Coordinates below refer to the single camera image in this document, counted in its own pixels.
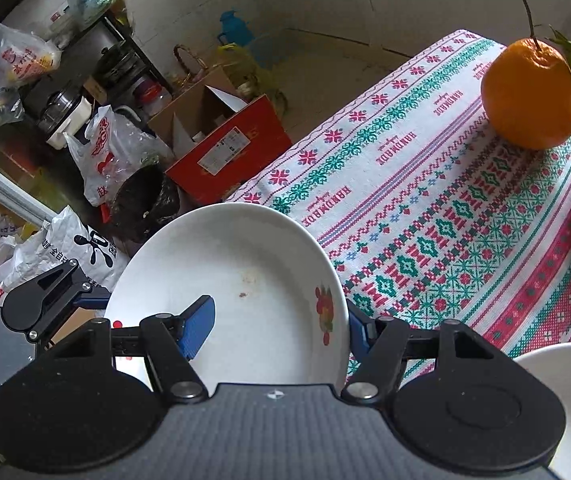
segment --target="glass door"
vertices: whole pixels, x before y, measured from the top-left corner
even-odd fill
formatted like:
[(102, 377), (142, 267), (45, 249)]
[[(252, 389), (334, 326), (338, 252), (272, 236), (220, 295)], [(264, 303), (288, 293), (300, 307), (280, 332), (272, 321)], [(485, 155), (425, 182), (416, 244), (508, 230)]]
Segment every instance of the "glass door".
[(0, 127), (0, 204), (38, 227), (67, 205), (84, 223), (101, 225), (69, 150), (55, 150), (45, 140), (28, 121)]

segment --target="orange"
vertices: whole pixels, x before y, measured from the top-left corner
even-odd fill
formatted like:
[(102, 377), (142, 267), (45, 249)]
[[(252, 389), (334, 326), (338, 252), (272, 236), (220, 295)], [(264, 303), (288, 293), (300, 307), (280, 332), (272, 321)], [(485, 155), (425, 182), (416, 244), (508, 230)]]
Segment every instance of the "orange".
[(571, 136), (571, 73), (563, 56), (532, 38), (515, 41), (481, 81), (488, 120), (499, 135), (530, 150), (547, 150)]

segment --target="patterned tablecloth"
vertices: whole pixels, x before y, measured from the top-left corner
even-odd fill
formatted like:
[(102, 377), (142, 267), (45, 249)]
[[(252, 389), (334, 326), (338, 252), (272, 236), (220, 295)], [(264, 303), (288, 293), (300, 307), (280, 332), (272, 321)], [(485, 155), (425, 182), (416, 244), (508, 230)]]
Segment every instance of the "patterned tablecloth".
[(456, 317), (513, 357), (571, 341), (571, 138), (530, 152), (494, 133), (480, 84), (502, 49), (443, 38), (230, 200), (304, 225), (370, 316)]

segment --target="red box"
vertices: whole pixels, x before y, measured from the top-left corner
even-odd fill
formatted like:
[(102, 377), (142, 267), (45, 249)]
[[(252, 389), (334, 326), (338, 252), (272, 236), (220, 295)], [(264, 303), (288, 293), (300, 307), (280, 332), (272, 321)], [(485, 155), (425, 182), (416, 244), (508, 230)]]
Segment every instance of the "red box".
[(254, 99), (234, 113), (218, 98), (213, 99), (214, 94), (207, 86), (236, 94), (222, 69), (217, 69), (149, 123), (150, 128), (171, 146), (174, 114), (191, 137), (198, 132), (204, 133), (204, 124), (214, 125), (221, 115), (230, 116), (166, 171), (201, 205), (226, 199), (292, 145), (267, 96)]

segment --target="tiled floor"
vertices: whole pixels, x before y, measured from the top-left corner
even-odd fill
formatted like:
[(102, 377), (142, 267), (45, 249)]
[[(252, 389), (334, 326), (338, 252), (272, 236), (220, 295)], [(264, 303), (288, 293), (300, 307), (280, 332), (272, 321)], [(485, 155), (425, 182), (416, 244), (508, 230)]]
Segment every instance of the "tiled floor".
[(285, 131), (297, 142), (388, 74), (382, 66), (341, 53), (302, 52), (283, 61), (274, 76), (289, 103)]
[(272, 68), (289, 102), (283, 127), (293, 142), (406, 61), (389, 52), (307, 32), (281, 34), (281, 41), (296, 45)]

